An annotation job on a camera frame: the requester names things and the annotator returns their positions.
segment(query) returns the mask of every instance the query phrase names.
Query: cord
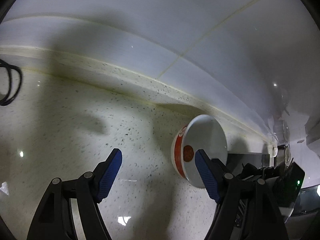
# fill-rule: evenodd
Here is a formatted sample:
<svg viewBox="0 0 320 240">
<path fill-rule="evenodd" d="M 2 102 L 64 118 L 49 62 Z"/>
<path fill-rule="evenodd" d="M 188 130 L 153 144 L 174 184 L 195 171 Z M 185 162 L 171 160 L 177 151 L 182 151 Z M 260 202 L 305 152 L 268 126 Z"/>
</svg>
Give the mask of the cord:
<svg viewBox="0 0 320 240">
<path fill-rule="evenodd" d="M 12 101 L 17 97 L 20 88 L 21 88 L 21 84 L 22 84 L 22 71 L 20 68 L 18 68 L 17 66 L 14 65 L 10 65 L 8 63 L 6 63 L 4 60 L 0 59 L 0 67 L 3 67 L 7 70 L 7 74 L 8 74 L 8 78 L 9 78 L 9 90 L 8 93 L 4 96 L 4 98 L 2 98 L 0 100 L 0 106 L 7 106 L 10 103 L 12 103 Z M 16 90 L 16 92 L 14 93 L 14 95 L 12 97 L 9 98 L 11 90 L 12 90 L 12 70 L 15 70 L 18 72 L 19 74 L 19 85 L 18 88 Z"/>
</svg>

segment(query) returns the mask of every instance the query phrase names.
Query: white bowl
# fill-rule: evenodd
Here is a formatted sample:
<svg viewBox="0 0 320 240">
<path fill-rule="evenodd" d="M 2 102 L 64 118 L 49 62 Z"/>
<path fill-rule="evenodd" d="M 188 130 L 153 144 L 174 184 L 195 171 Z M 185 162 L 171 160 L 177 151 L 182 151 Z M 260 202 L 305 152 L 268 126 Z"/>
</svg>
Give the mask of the white bowl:
<svg viewBox="0 0 320 240">
<path fill-rule="evenodd" d="M 188 126 L 184 126 L 175 136 L 171 145 L 172 164 L 180 176 L 186 178 L 195 187 L 204 188 L 196 168 L 195 158 L 183 159 L 183 148 L 190 145 L 194 154 L 203 149 L 210 159 L 219 158 L 227 162 L 227 140 L 218 121 L 210 115 L 201 114 L 195 117 Z"/>
</svg>

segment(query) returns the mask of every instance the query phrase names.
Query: tile grout line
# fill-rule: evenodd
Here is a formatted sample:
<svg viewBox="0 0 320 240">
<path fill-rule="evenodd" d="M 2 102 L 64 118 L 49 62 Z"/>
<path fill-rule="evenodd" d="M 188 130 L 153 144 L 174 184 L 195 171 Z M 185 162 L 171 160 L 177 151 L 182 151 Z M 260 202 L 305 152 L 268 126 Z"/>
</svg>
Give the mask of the tile grout line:
<svg viewBox="0 0 320 240">
<path fill-rule="evenodd" d="M 180 55 L 177 56 L 177 58 L 168 66 L 166 67 L 166 69 L 164 71 L 162 71 L 157 77 L 156 79 L 159 79 L 164 73 L 166 73 L 177 61 L 179 58 L 185 56 L 191 49 L 193 49 L 200 41 L 202 41 L 205 37 L 209 36 L 210 33 L 212 31 L 214 31 L 215 29 L 217 29 L 218 27 L 220 27 L 222 24 L 224 24 L 227 20 L 229 20 L 231 17 L 233 17 L 234 15 L 236 15 L 237 13 L 240 13 L 242 11 L 244 11 L 245 9 L 249 8 L 250 6 L 254 5 L 255 3 L 259 2 L 260 0 L 251 0 L 250 2 L 248 2 L 247 4 L 245 4 L 244 6 L 242 6 L 241 8 L 237 9 L 236 11 L 234 11 L 233 13 L 231 13 L 229 16 L 227 16 L 225 19 L 223 19 L 220 23 L 218 23 L 217 25 L 215 25 L 214 27 L 212 27 L 210 30 L 208 30 L 206 33 L 204 33 L 198 40 L 196 40 L 193 44 L 190 45 L 190 47 L 188 47 L 184 52 L 182 52 Z"/>
<path fill-rule="evenodd" d="M 135 33 L 132 33 L 130 32 L 129 30 L 124 30 L 122 28 L 118 28 L 118 27 L 115 27 L 113 25 L 109 25 L 107 23 L 104 23 L 103 21 L 93 21 L 93 20 L 90 20 L 90 19 L 86 19 L 86 18 L 81 18 L 81 17 L 76 17 L 76 16 L 65 16 L 65 15 L 60 15 L 60 14 L 30 14 L 30 15 L 24 15 L 22 17 L 13 17 L 13 18 L 9 18 L 9 19 L 6 19 L 4 21 L 2 21 L 2 23 L 6 23 L 6 22 L 10 22 L 10 21 L 14 21 L 14 20 L 21 20 L 21 19 L 28 19 L 28 18 L 56 18 L 56 19 L 68 19 L 68 20 L 76 20 L 76 21 L 82 21 L 82 22 L 87 22 L 87 23 L 90 23 L 90 24 L 95 24 L 95 25 L 102 25 L 104 27 L 109 27 L 109 28 L 112 28 L 112 29 L 115 29 L 115 30 L 118 30 L 118 31 L 121 31 L 121 32 L 125 32 L 125 33 L 128 33 L 132 36 L 135 36 L 141 40 L 144 40 L 144 41 L 147 41 L 147 42 L 150 42 L 152 44 L 155 44 L 156 46 L 162 48 L 162 49 L 165 49 L 167 50 L 168 52 L 172 53 L 172 54 L 175 54 L 176 56 L 179 56 L 179 53 L 178 52 L 175 52 L 174 50 L 172 49 L 169 49 L 163 45 L 161 45 L 160 43 L 158 42 L 155 42 L 153 40 L 149 40 L 148 38 L 146 38 L 145 36 L 141 36 L 141 35 L 138 35 L 138 34 L 135 34 Z"/>
<path fill-rule="evenodd" d="M 49 51 L 52 52 L 52 51 L 54 51 L 54 50 L 51 50 L 51 49 L 43 49 L 43 48 L 37 48 L 37 47 L 31 47 L 31 46 L 16 46 L 16 45 L 1 46 L 1 45 L 0 45 L 0 54 L 2 54 L 1 49 L 16 48 L 16 47 L 21 47 L 21 48 L 25 48 L 25 49 L 41 50 L 41 51 L 45 51 L 45 52 L 49 52 Z M 149 76 L 145 76 L 145 75 L 143 75 L 143 74 L 141 74 L 141 73 L 137 73 L 137 72 L 135 72 L 135 71 L 133 71 L 133 70 L 129 70 L 129 69 L 125 68 L 125 67 L 121 67 L 121 66 L 118 66 L 118 65 L 110 64 L 110 63 L 107 63 L 107 62 L 104 62 L 104 61 L 101 61 L 101 60 L 97 60 L 97 59 L 90 58 L 90 57 L 80 56 L 80 55 L 77 55 L 77 54 L 74 54 L 74 53 L 70 53 L 70 52 L 62 52 L 62 53 L 63 53 L 63 54 L 67 54 L 67 55 L 72 55 L 72 56 L 83 57 L 83 58 L 85 58 L 85 59 L 93 60 L 93 61 L 98 62 L 98 63 L 105 63 L 105 64 L 107 64 L 107 65 L 109 65 L 109 66 L 112 66 L 113 68 L 118 68 L 118 69 L 120 69 L 120 70 L 122 70 L 122 71 L 127 71 L 127 72 L 130 72 L 130 73 L 133 73 L 134 75 L 141 76 L 141 77 L 143 77 L 143 78 L 145 78 L 145 79 L 158 82 L 158 83 L 161 84 L 161 85 L 168 86 L 168 87 L 170 87 L 170 88 L 173 89 L 173 90 L 176 90 L 176 91 L 178 91 L 178 92 L 180 92 L 180 93 L 183 93 L 183 94 L 185 94 L 185 95 L 187 95 L 187 96 L 189 96 L 189 97 L 191 97 L 191 98 L 195 98 L 196 100 L 200 101 L 201 103 L 205 104 L 206 106 L 209 106 L 209 107 L 211 107 L 211 108 L 214 108 L 216 111 L 221 112 L 222 114 L 224 114 L 224 115 L 230 117 L 231 119 L 239 122 L 240 124 L 244 125 L 245 127 L 247 127 L 248 129 L 250 129 L 250 130 L 253 131 L 254 133 L 258 134 L 259 136 L 265 138 L 265 135 L 263 135 L 263 134 L 257 132 L 256 130 L 250 128 L 248 125 L 246 125 L 245 123 L 242 123 L 240 120 L 238 120 L 238 119 L 235 118 L 234 116 L 232 116 L 232 115 L 230 115 L 230 114 L 227 114 L 227 113 L 225 113 L 224 111 L 222 111 L 221 109 L 219 109 L 219 108 L 217 108 L 217 107 L 209 104 L 208 102 L 203 101 L 203 100 L 201 100 L 201 99 L 199 99 L 199 98 L 197 98 L 197 97 L 195 97 L 195 96 L 193 96 L 193 95 L 191 95 L 191 94 L 189 94 L 189 93 L 187 93 L 187 92 L 185 92 L 185 91 L 183 91 L 183 90 L 180 90 L 180 89 L 178 89 L 178 88 L 176 88 L 176 87 L 173 87 L 172 85 L 163 83 L 163 82 L 160 81 L 160 80 L 157 80 L 157 79 L 152 78 L 152 77 L 149 77 Z M 78 80 L 78 79 L 73 79 L 73 78 L 66 77 L 66 76 L 61 76 L 61 75 L 55 75 L 55 74 L 53 74 L 53 73 L 43 72 L 43 71 L 41 71 L 41 70 L 34 69 L 34 68 L 29 68 L 29 67 L 21 67 L 21 68 L 22 68 L 22 69 L 25 69 L 25 70 L 35 71 L 35 72 L 39 72 L 39 73 L 42 73 L 42 74 L 47 74 L 47 75 L 59 77 L 59 78 L 65 78 L 65 79 L 68 79 L 68 80 L 73 80 L 73 81 L 80 82 L 80 83 L 83 83 L 83 84 L 87 84 L 87 85 L 90 85 L 90 86 L 93 86 L 93 87 L 96 87 L 96 88 L 99 88 L 99 89 L 108 90 L 108 89 L 106 89 L 106 88 L 104 88 L 104 87 L 100 87 L 100 86 L 97 86 L 97 85 L 94 85 L 94 84 L 91 84 L 91 83 L 88 83 L 88 82 L 80 81 L 80 80 Z"/>
</svg>

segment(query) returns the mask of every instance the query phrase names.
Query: white wall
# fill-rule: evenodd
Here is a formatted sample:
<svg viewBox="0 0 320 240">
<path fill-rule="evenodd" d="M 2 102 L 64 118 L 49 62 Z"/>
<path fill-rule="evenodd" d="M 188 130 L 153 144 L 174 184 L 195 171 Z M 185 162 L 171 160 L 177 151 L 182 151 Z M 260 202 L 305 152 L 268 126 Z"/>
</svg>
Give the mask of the white wall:
<svg viewBox="0 0 320 240">
<path fill-rule="evenodd" d="M 281 117 L 299 72 L 286 81 L 284 75 L 306 63 L 308 71 L 316 68 L 319 40 L 300 0 L 17 0 L 0 26 L 2 47 L 106 61 L 188 92 L 264 134 Z"/>
</svg>

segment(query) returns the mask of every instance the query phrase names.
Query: bowl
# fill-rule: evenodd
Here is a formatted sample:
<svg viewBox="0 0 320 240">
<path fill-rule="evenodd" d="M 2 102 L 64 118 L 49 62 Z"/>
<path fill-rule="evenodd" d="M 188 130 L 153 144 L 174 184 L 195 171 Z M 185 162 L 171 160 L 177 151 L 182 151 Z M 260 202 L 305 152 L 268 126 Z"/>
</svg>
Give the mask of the bowl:
<svg viewBox="0 0 320 240">
<path fill-rule="evenodd" d="M 207 114 L 192 119 L 177 133 L 171 145 L 171 161 L 176 172 L 191 185 L 204 188 L 194 158 L 199 149 L 203 149 L 210 159 L 219 158 L 226 164 L 226 136 L 219 122 Z"/>
</svg>

